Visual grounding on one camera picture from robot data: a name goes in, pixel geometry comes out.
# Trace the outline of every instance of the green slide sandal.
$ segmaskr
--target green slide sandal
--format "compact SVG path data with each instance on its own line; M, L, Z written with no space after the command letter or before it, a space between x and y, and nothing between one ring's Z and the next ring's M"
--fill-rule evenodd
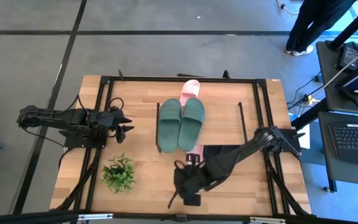
M158 144L162 152L175 152L178 147L181 106L177 99L169 99L160 108Z
M204 123L205 109L203 103L196 98L187 100L179 132L178 145L185 152L190 152L197 143L200 129Z

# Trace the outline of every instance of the wooden tabletop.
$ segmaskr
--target wooden tabletop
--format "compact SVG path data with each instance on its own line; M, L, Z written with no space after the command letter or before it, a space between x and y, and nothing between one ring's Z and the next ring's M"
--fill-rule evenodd
M94 108L101 76L86 75L80 90L80 98L87 108ZM271 215L269 190L262 153L257 152L236 165L232 175L223 184L209 192L201 192L200 207L183 205L177 197L171 209L167 208L175 188L173 185L173 161L185 160L185 152L158 153L155 145L157 103L170 98L178 98L182 82L136 82L115 81L112 98L121 97L125 106L125 116L133 122L135 129L127 133L122 144L108 139L102 150L94 189L91 210L95 212L128 213L187 213L220 215ZM280 80L267 80L274 125L291 128L288 110ZM104 108L106 92L102 98ZM264 124L267 125L262 89L259 89ZM235 145L244 143L241 115L238 102L242 103L248 139L253 138L258 127L254 92L247 83L204 83L198 97L206 110L198 144ZM77 184L85 149L74 149L62 160L50 208L59 206ZM128 194L114 194L101 181L100 173L109 159L121 155L134 161L136 183ZM297 158L292 154L281 153L285 184L296 201L310 212L308 196L302 170ZM85 186L81 201L84 208L88 186ZM280 191L276 186L279 212L282 212Z

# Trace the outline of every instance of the white cable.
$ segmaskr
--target white cable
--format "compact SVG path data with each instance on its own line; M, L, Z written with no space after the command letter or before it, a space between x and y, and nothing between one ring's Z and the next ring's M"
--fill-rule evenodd
M285 7L285 4L283 4L282 2L280 2L280 0L276 0L276 1L277 1L277 3L280 5L280 8L286 10L287 13L289 13L289 14L291 14L291 15L293 15L293 16L299 15L299 13L290 12L290 11L287 9L287 7Z
M327 84L325 84L325 85L320 89L320 91L318 91L318 92L314 95L314 97L316 98L316 96L319 95L319 93L321 93L329 84L331 84L331 82L334 81L334 79L335 79L339 74L341 74L347 67L349 67L349 66L350 66L353 62L355 62L357 59L358 59L358 56L357 56L355 59L353 59L351 62L349 62L345 67L343 67L335 76L333 76L332 79L330 79L330 81L327 82Z

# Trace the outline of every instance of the artificial plant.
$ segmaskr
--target artificial plant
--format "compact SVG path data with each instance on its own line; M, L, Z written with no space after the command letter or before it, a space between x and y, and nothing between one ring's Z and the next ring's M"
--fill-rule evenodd
M114 193L126 190L127 193L132 189L131 184L135 183L134 180L134 166L130 164L131 159L125 156L114 156L109 159L110 166L103 166L103 182Z

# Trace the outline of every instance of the person's leg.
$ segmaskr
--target person's leg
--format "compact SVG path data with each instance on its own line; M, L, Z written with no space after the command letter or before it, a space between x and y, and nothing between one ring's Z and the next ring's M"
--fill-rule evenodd
M317 0L305 0L303 2L299 8L298 18L296 19L295 25L290 32L290 36L285 47L287 53L290 53L295 48L298 39L306 32L309 25L313 22L320 4L321 1Z
M302 35L295 45L293 55L297 56L308 50L324 31L332 28L333 25L352 7L356 0L331 0L327 1L321 8L318 18L309 29Z

